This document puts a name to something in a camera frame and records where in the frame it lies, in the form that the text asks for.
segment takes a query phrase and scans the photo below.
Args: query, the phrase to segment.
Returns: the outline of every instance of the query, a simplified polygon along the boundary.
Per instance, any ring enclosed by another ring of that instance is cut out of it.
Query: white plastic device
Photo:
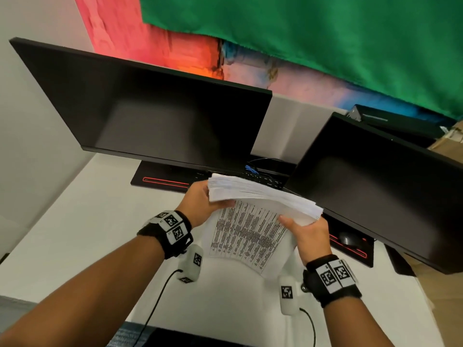
[[[178,268],[183,272],[177,273],[177,279],[185,284],[197,281],[200,277],[203,257],[204,251],[200,246],[190,245],[185,254],[178,256]]]
[[[278,277],[278,290],[280,293],[280,308],[284,315],[296,315],[299,313],[297,300],[297,287],[294,277],[289,275]]]

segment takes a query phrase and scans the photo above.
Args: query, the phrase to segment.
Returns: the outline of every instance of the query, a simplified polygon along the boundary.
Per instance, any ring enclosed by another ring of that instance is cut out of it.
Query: person
[[[207,181],[194,183],[177,207],[191,227],[234,201],[210,202]],[[301,227],[280,216],[297,239],[304,265],[331,254],[328,224],[321,218]],[[160,242],[139,235],[52,292],[0,335],[0,347],[106,346],[164,261]],[[324,308],[333,347],[391,347],[362,300],[344,297]]]

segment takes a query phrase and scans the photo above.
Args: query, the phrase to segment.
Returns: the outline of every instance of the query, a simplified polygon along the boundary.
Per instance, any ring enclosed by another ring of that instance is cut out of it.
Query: black mouse
[[[339,233],[339,241],[350,248],[360,248],[362,239],[353,233]]]

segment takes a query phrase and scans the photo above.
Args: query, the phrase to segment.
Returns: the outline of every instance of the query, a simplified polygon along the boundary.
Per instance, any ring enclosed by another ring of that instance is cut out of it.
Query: computer monitor
[[[463,165],[333,113],[285,189],[443,273],[463,271]]]
[[[11,45],[82,149],[243,171],[272,92],[14,38]]]

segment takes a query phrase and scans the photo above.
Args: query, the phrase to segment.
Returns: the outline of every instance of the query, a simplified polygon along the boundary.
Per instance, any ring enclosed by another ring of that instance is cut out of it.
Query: keyboard
[[[243,172],[240,175],[240,178],[254,181],[256,183],[266,185],[269,187],[272,187],[277,190],[281,190],[283,188],[283,183],[281,181],[278,181],[270,176],[267,175],[262,175],[262,174],[254,174],[251,172]]]

